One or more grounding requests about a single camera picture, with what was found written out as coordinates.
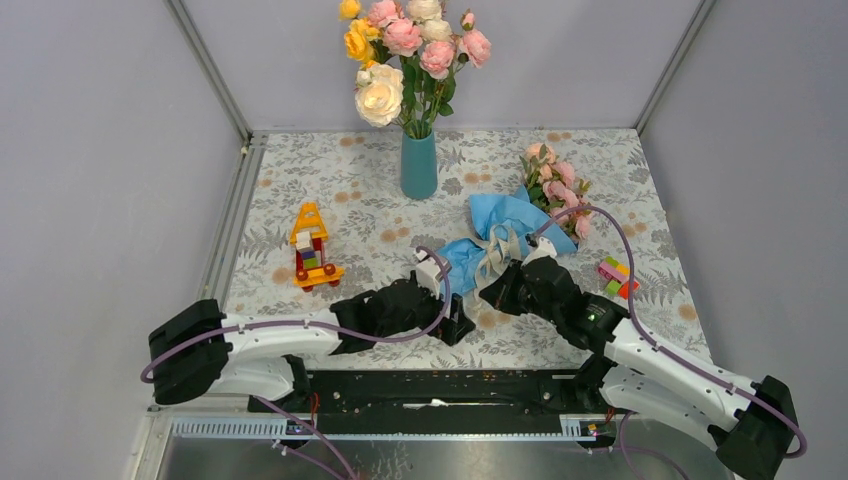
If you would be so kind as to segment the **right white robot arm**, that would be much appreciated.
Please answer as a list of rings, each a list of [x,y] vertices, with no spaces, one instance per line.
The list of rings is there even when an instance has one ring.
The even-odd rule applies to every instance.
[[[572,346],[590,352],[600,373],[578,379],[575,402],[605,405],[661,422],[713,451],[742,479],[773,479],[796,439],[789,387],[754,381],[639,330],[618,303],[584,292],[556,260],[514,261],[480,297],[510,315],[536,315]]]

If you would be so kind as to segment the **blue wrapping paper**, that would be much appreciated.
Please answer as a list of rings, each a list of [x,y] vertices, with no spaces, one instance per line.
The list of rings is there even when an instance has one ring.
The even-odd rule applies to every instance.
[[[438,250],[451,266],[451,291],[460,295],[499,276],[510,260],[525,258],[530,252],[526,236],[549,220],[547,213],[530,202],[524,186],[511,195],[473,194],[469,209],[474,234]]]

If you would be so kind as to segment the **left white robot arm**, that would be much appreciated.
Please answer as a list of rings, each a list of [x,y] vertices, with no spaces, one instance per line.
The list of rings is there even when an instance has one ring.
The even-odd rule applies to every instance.
[[[424,336],[454,346],[475,327],[461,295],[436,295],[415,276],[277,318],[228,315],[217,300],[203,299],[149,334],[150,362],[140,377],[160,405],[207,394],[247,395],[296,411],[309,401],[311,388],[295,374],[298,356],[353,354]]]

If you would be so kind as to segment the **pink flowers bunch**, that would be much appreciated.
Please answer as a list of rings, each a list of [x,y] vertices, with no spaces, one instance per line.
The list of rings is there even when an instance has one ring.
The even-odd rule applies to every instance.
[[[589,205],[590,181],[579,178],[574,166],[546,143],[529,146],[520,157],[530,202],[551,218],[562,211]]]

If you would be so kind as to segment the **cream ribbon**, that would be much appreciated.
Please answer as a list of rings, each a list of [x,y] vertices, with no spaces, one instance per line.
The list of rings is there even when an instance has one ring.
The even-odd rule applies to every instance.
[[[483,251],[474,271],[474,278],[479,287],[502,275],[512,260],[524,258],[519,236],[513,228],[503,224],[492,226],[487,240],[475,239],[474,243]]]

